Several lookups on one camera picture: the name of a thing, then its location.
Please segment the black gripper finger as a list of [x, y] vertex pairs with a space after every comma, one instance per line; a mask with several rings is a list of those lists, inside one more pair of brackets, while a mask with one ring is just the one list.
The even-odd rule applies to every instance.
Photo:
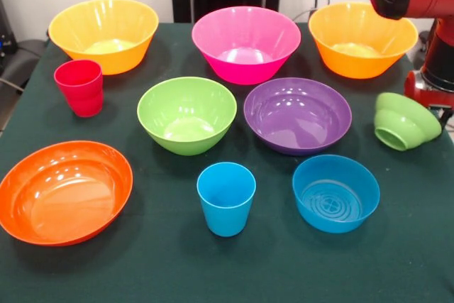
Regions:
[[451, 106], [440, 106], [439, 107], [439, 112], [441, 113], [441, 116], [439, 117], [438, 121], [441, 125], [441, 128], [444, 129], [446, 125], [448, 124], [448, 121], [452, 118], [453, 116], [453, 107]]

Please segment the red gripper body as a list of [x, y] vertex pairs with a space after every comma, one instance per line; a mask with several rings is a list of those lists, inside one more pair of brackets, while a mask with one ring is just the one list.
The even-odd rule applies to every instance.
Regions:
[[453, 107], [453, 93], [434, 87], [423, 78], [423, 72], [420, 70], [408, 73], [405, 96], [425, 107]]

